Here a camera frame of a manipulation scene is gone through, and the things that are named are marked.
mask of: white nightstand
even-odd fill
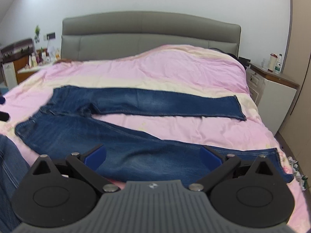
[[[246,78],[251,98],[257,105],[262,122],[275,135],[299,85],[282,74],[271,73],[249,64]]]

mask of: blue jeans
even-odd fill
[[[184,185],[189,185],[213,170],[201,161],[201,145],[161,140],[142,131],[91,117],[91,114],[106,113],[209,116],[218,108],[217,104],[201,108],[206,106],[208,98],[196,99],[191,95],[173,92],[140,91],[71,86],[55,89],[47,105],[29,120],[18,124],[15,133],[31,149],[39,154],[48,154],[52,159],[65,158],[71,152],[85,153],[103,144],[107,158],[97,172],[106,178],[124,182],[180,179]],[[188,105],[189,108],[181,108],[181,112],[175,103]],[[228,116],[224,109],[222,111],[220,114]],[[228,153],[227,149],[217,150],[224,155]],[[287,182],[292,180],[292,176],[286,175],[281,168],[275,149],[240,152],[239,156],[245,160],[254,160],[259,154],[266,154],[282,176],[287,178]]]
[[[29,165],[16,145],[3,135],[0,135],[0,164],[0,231],[9,233],[21,223],[11,208],[10,199]]]

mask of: wooden countertop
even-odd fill
[[[299,88],[299,84],[286,75],[273,73],[268,70],[262,69],[262,67],[259,65],[255,65],[250,62],[247,63],[250,65],[250,69],[261,75],[263,78],[266,78],[267,80],[274,81],[276,83],[291,87],[293,89]]]

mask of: gray ribbed panel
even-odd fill
[[[149,184],[158,187],[151,189]],[[115,194],[105,194],[79,222],[57,229],[26,224],[14,233],[294,233],[286,224],[266,229],[235,225],[218,215],[206,195],[185,189],[180,180],[129,181]]]

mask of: bed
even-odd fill
[[[249,96],[238,56],[241,27],[191,15],[126,11],[67,18],[63,21],[62,58],[74,60],[44,69],[5,95],[0,111],[11,119],[0,123],[31,165],[38,155],[14,133],[64,85],[86,88],[131,87],[188,93],[204,97],[236,95],[247,120],[220,117],[143,117],[124,114],[94,118],[160,139],[238,149],[277,148],[286,173],[286,155],[264,126]],[[308,207],[296,180],[288,184],[295,210],[288,225],[296,232],[310,228]]]

